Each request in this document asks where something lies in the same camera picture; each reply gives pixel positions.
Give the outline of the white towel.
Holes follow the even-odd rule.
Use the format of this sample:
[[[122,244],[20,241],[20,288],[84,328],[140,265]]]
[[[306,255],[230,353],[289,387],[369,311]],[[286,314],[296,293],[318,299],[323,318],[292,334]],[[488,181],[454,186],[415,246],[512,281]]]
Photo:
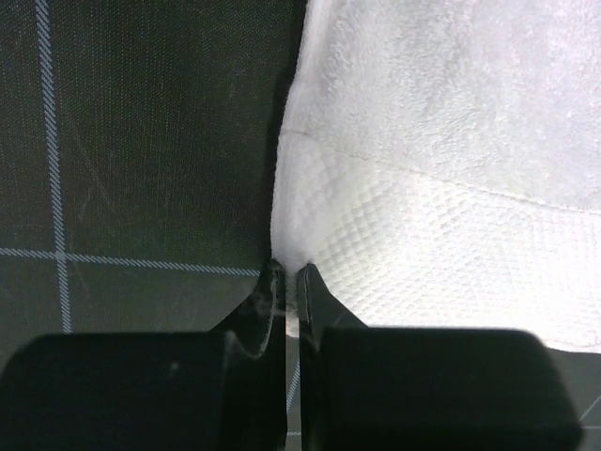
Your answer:
[[[599,3],[310,2],[270,228],[366,324],[599,352]]]

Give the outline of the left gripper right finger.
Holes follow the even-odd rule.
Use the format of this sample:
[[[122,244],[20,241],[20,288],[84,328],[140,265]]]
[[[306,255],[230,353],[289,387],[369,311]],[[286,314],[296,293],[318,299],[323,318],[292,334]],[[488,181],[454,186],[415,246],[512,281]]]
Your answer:
[[[318,268],[298,274],[305,450],[575,450],[550,353],[506,329],[369,327]]]

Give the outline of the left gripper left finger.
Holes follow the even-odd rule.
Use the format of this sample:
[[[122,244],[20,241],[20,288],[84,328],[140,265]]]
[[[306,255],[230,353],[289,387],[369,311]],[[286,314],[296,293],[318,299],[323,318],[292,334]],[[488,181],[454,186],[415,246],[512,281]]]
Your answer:
[[[1,376],[5,450],[282,450],[285,271],[211,330],[49,334]]]

